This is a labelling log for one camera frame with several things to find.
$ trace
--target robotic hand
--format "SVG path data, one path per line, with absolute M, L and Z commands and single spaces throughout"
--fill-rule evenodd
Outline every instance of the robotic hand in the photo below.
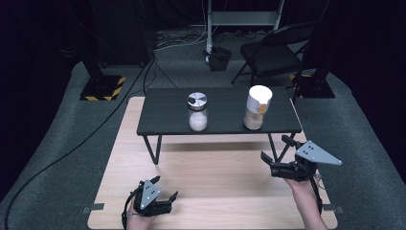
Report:
M 299 182 L 309 180 L 317 197 L 317 206 L 321 214 L 323 209 L 323 201 L 320 198 L 319 189 L 314 180 L 314 176 L 316 175 L 316 171 L 318 169 L 317 163 L 341 165 L 341 160 L 338 160 L 334 156 L 330 155 L 328 152 L 321 149 L 311 141 L 302 144 L 295 142 L 292 138 L 286 135 L 282 136 L 282 140 L 288 146 L 296 147 L 294 161 L 290 163 L 281 163 L 282 157 L 273 161 L 273 159 L 263 151 L 260 154 L 260 158 L 267 165 L 269 165 L 271 175 L 274 177 L 293 179 Z
M 137 214 L 142 217 L 152 217 L 170 213 L 172 210 L 172 202 L 176 199 L 178 192 L 171 195 L 169 200 L 157 201 L 156 198 L 161 191 L 154 184 L 158 182 L 160 178 L 160 176 L 156 176 L 151 180 L 140 181 L 138 188 L 130 192 L 130 196 L 125 202 L 124 211 L 122 213 L 124 229 L 127 220 L 127 206 L 134 196 L 134 209 Z

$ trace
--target gray carpet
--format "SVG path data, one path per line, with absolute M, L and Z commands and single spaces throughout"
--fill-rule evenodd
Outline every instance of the gray carpet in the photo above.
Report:
M 151 83 L 150 87 L 233 87 L 230 81 L 243 63 L 239 45 L 249 41 L 244 37 L 225 38 L 214 44 L 232 51 L 227 71 L 219 72 L 210 71 L 204 63 L 205 42 L 156 51 L 159 67 L 151 66 L 146 83 Z M 74 68 L 52 126 L 1 202 L 1 229 L 4 229 L 4 215 L 15 193 L 33 175 L 63 156 L 66 157 L 37 176 L 16 198 L 10 211 L 9 227 L 88 229 L 88 214 L 83 214 L 82 209 L 91 205 L 96 197 L 124 115 L 127 93 L 143 96 L 146 69 L 108 66 L 103 72 L 126 77 L 118 99 L 80 101 L 79 94 L 88 81 L 88 74 L 82 63 Z M 405 184 L 350 90 L 331 74 L 327 82 L 335 99 L 299 99 L 296 107 L 307 139 L 344 162 L 341 167 L 320 165 L 331 202 L 344 210 L 337 214 L 337 229 L 406 229 Z M 265 83 L 286 85 L 288 80 L 280 76 Z M 237 85 L 248 84 L 249 77 L 237 80 Z

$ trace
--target human hand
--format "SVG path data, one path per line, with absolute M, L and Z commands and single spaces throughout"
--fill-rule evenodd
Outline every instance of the human hand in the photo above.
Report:
M 128 211 L 133 213 L 134 215 L 128 216 L 127 223 L 126 223 L 126 229 L 127 230 L 147 230 L 147 229 L 149 229 L 149 226 L 152 224 L 152 221 L 155 220 L 157 216 L 142 217 L 142 216 L 138 215 L 134 209 L 134 199 L 135 199 L 135 197 L 132 197 L 131 203 L 128 208 Z
M 305 229 L 327 229 L 317 207 L 317 197 L 314 194 L 313 187 L 309 180 L 298 182 L 296 180 L 285 179 L 284 181 L 292 189 L 293 198 L 295 199 L 299 213 L 304 222 Z

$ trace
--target black table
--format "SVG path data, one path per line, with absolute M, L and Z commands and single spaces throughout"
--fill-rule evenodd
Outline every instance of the black table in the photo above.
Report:
M 287 92 L 282 86 L 270 87 L 273 97 L 259 130 L 245 127 L 246 103 L 249 87 L 233 88 L 151 88 L 147 91 L 141 112 L 137 135 L 143 136 L 152 162 L 157 165 L 163 135 L 208 134 L 268 134 L 275 160 L 282 159 L 289 146 L 277 157 L 271 133 L 302 132 L 302 125 Z M 201 92 L 208 99 L 208 124 L 202 131 L 193 131 L 189 125 L 188 96 Z M 158 136 L 154 155 L 148 136 Z

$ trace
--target silver lid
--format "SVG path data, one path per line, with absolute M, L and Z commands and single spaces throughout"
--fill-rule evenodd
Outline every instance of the silver lid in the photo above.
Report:
M 194 111 L 199 111 L 207 107 L 206 95 L 195 92 L 188 97 L 188 108 Z

